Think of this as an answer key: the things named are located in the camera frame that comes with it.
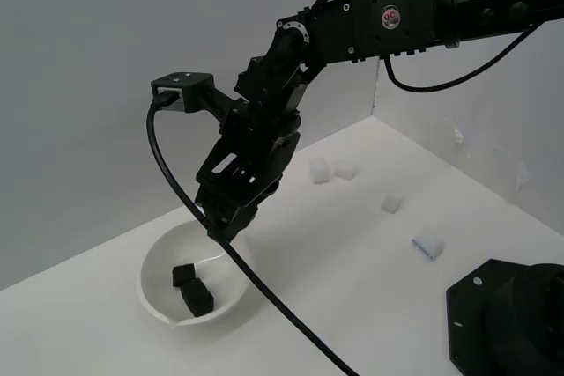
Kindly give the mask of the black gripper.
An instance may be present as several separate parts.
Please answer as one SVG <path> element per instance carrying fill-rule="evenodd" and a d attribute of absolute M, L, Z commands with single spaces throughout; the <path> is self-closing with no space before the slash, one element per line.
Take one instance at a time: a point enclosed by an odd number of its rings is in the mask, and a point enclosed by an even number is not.
<path fill-rule="evenodd" d="M 220 139 L 197 172 L 196 203 L 219 236 L 234 240 L 254 220 L 258 207 L 251 203 L 281 178 L 300 124 L 297 113 L 271 120 L 243 100 L 229 107 Z M 231 221 L 229 208 L 242 208 Z"/>

